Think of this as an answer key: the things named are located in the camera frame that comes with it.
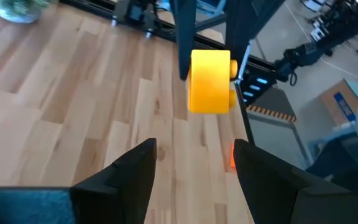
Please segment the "potted plant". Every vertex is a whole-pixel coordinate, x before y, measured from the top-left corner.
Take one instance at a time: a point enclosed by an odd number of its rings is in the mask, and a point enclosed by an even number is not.
[[[0,0],[0,16],[11,22],[31,23],[58,0]]]

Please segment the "wooden table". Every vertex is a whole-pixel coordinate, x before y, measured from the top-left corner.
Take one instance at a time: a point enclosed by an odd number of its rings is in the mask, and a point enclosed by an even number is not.
[[[70,186],[157,138],[146,223],[252,223],[229,167],[239,106],[189,113],[177,63],[174,43],[68,6],[0,19],[0,185]]]

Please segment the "blue label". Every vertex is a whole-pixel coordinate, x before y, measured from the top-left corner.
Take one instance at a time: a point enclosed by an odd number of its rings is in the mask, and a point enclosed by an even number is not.
[[[345,98],[343,98],[340,92],[334,94],[334,98],[338,103],[338,106],[341,108],[343,114],[347,117],[348,121],[355,121],[356,116],[354,115],[351,107],[346,103]]]

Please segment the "orange light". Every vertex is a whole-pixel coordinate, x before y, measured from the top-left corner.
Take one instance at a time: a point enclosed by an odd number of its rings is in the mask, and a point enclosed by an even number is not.
[[[236,163],[234,163],[234,143],[231,144],[230,167],[236,171]]]

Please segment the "cable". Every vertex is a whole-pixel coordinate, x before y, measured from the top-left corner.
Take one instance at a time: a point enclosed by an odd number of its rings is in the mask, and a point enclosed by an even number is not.
[[[290,76],[290,85],[295,86],[297,82],[298,82],[298,75],[295,72],[292,72]]]

